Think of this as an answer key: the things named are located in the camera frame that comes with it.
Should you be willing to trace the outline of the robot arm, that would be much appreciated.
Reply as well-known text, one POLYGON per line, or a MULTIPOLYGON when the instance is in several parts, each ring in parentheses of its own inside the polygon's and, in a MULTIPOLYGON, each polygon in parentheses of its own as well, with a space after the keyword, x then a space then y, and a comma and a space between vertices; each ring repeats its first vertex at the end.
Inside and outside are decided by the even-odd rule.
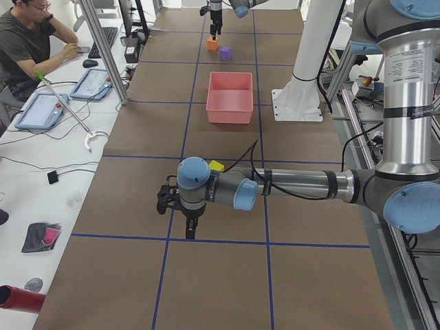
MULTIPOLYGON (((253 7, 259 6, 267 0, 233 0, 229 1, 230 5, 238 18, 243 18, 247 15, 249 10, 253 7)), ((200 15, 210 13, 210 35, 215 40, 218 35, 221 35, 221 28, 223 27, 223 8, 221 0, 207 1, 207 5, 200 9, 200 15)))
POLYGON ((257 195, 272 190, 301 199, 342 199, 366 206, 408 234, 439 227, 439 169, 430 161, 439 2, 357 1, 351 38, 384 53, 382 160, 372 170, 338 173, 240 166, 220 173, 204 159, 186 158, 178 167, 177 187, 188 239, 195 237, 207 203, 251 210, 257 195))

